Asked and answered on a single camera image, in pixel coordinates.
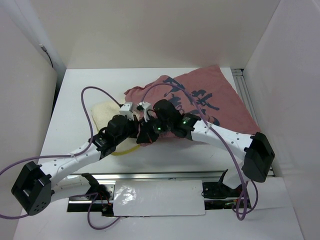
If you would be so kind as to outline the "cream yellow pillow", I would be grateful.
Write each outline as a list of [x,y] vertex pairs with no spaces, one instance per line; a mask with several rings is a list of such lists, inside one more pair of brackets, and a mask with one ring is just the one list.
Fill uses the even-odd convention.
[[[90,109],[92,122],[94,124],[93,132],[97,134],[100,129],[106,127],[108,122],[119,114],[119,106],[113,101],[100,102],[92,106]],[[130,154],[140,148],[135,138],[127,138],[120,143],[112,156],[123,156]]]

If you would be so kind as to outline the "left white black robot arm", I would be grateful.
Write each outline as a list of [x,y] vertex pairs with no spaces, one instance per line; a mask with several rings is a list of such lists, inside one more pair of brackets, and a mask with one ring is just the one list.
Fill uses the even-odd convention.
[[90,174],[68,176],[79,169],[96,163],[115,152],[127,138],[138,134],[139,121],[115,115],[88,143],[67,155],[51,156],[50,161],[36,164],[28,160],[19,173],[11,193],[29,216],[42,212],[51,202],[72,196],[92,200],[97,195],[108,199],[107,188]]

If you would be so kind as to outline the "pink red printed pillowcase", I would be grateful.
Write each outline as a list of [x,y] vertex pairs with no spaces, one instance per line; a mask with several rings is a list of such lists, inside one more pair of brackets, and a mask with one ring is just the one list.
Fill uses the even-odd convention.
[[245,104],[227,81],[218,65],[184,69],[181,73],[165,70],[146,84],[135,84],[124,93],[126,102],[142,101],[154,105],[162,99],[170,101],[181,113],[204,116],[216,126],[254,135],[260,128]]

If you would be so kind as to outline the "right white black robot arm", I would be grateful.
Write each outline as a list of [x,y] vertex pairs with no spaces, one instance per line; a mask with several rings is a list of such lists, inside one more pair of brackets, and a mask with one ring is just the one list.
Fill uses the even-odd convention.
[[235,167],[221,177],[218,190],[230,196],[248,181],[266,181],[275,153],[267,137],[261,133],[244,134],[215,126],[197,115],[180,113],[174,105],[162,99],[151,105],[145,101],[137,105],[143,113],[137,142],[151,144],[160,136],[172,133],[175,137],[212,145],[226,150]]

